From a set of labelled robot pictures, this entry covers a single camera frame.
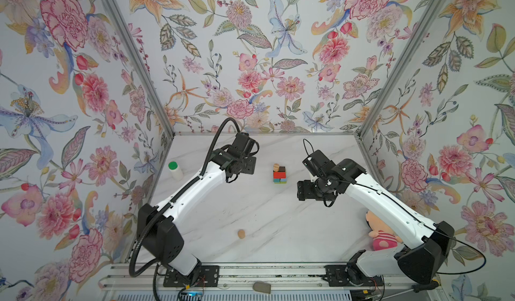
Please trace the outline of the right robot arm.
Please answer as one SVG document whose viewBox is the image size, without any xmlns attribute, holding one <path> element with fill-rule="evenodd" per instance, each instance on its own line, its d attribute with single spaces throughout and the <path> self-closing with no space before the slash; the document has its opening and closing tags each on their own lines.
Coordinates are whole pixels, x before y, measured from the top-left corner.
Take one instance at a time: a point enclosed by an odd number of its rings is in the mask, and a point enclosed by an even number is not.
<svg viewBox="0 0 515 301">
<path fill-rule="evenodd" d="M 378 276 L 405 275 L 417 284 L 430 284 L 447 259 L 454 229 L 410 209 L 351 159 L 335 164 L 317 150 L 303 160 L 310 180 L 297 184 L 298 200 L 317 200 L 330 207 L 346 195 L 367 208 L 371 235 L 392 235 L 396 247 L 359 250 L 345 264 L 352 285 Z"/>
</svg>

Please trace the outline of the red rectangular block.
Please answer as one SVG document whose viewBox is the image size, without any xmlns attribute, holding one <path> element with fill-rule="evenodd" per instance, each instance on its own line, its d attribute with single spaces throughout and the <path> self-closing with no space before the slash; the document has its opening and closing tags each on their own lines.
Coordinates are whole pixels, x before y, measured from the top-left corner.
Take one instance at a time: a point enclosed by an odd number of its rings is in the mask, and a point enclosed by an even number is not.
<svg viewBox="0 0 515 301">
<path fill-rule="evenodd" d="M 286 179 L 286 173 L 285 172 L 273 172 L 273 179 Z"/>
</svg>

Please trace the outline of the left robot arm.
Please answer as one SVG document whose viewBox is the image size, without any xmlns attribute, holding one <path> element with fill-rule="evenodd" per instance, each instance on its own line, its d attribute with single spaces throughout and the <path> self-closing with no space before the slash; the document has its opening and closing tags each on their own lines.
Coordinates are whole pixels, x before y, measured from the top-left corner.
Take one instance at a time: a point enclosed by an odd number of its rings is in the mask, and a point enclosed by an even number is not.
<svg viewBox="0 0 515 301">
<path fill-rule="evenodd" d="M 162 202 L 145 204 L 138 212 L 138 228 L 130 255 L 130 276 L 135 278 L 157 264 L 176 272 L 186 286 L 197 283 L 202 262 L 186 250 L 180 232 L 185 217 L 216 187 L 252 175 L 259 143 L 238 132 L 232 144 L 215 148 L 215 136 L 206 159 L 195 176 Z"/>
</svg>

